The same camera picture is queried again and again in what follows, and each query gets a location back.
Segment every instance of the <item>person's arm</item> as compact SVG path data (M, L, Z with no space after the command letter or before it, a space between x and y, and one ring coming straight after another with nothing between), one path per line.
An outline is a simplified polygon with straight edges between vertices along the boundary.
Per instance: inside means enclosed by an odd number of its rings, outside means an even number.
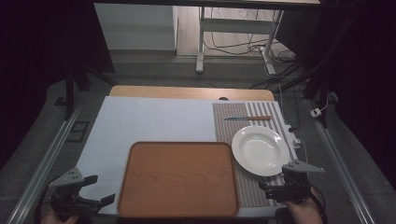
M66 222L62 222L55 212L50 209L46 216L41 220L41 224L76 224L78 221L77 216L70 216Z
M301 204L289 201L283 202L283 204L289 208L291 216L296 224L322 224L319 209L312 199L308 198Z

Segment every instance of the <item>knife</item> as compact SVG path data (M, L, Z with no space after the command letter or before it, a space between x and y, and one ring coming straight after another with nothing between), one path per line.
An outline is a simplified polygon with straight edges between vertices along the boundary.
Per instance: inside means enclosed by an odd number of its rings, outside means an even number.
M256 116L256 117L228 117L225 120L269 120L271 116Z

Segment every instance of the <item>wooden floor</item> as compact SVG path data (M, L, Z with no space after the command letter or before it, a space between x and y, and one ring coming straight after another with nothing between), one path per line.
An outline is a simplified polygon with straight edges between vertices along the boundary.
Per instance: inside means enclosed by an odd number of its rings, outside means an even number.
M196 57L198 40L199 40L199 14L198 7L178 7L178 28L177 28L177 56ZM271 21L273 19L273 10L263 9L245 9L245 8L224 8L224 7L206 7L206 18L223 18L238 20L261 20ZM259 49L249 51L249 47L263 45L266 43L268 35L252 34L230 34L230 33L210 33L205 32L204 41L208 47L205 47L205 56L238 56L238 57L261 57ZM282 44L275 43L272 46L274 54L287 50ZM223 48L224 46L240 45L238 47Z

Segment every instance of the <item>gray carpet floor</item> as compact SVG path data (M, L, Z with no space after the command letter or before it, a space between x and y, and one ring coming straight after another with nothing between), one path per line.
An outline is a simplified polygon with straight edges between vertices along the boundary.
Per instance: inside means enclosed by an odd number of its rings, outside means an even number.
M277 64L276 69L282 70L285 66L284 64ZM123 62L115 63L115 68L116 75L109 76L122 85L248 89L253 84L268 79L268 76L263 72L263 62L260 60L208 59L202 75L196 75L195 63L191 60L181 60L178 63L169 63L166 60L139 63ZM85 135L78 135L78 133L68 135L68 140L64 143L56 162L52 166L46 183L53 177L62 175L75 167L101 104L111 90L111 87L103 80L91 75L89 77L92 87L76 120L76 123L88 124L87 132ZM265 86L260 85L256 89L262 89ZM275 90L277 83L270 85L269 88ZM329 223L361 223L340 177L329 159L314 121L309 115L306 100L302 97L303 88L304 83L282 92L282 95L276 94L276 99L283 103L286 122L292 127L300 126L294 133L296 137L303 140L304 144L301 145L300 149L297 149L297 154L302 161L307 159L309 163L326 170L325 174L310 175L309 177L312 184L322 191L326 199ZM35 168L63 124L64 107L56 106L55 102L59 97L64 96L64 81L49 88L47 102L35 124L26 134L13 157L1 170L0 223L7 222ZM328 106L327 121L328 130L332 134L334 142L340 150L350 173L352 173L364 200L369 205L376 223L395 223L396 213L393 212L393 208L396 206L395 190L382 175L365 148L338 118L334 112L333 101ZM33 208L30 209L25 223L33 223L33 210ZM116 223L116 221L114 217L94 218L94 223Z

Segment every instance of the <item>knife handle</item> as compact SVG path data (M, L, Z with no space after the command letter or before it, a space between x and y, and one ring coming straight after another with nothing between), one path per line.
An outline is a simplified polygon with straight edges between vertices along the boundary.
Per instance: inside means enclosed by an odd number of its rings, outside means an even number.
M271 116L257 116L257 117L249 117L250 120L269 120Z

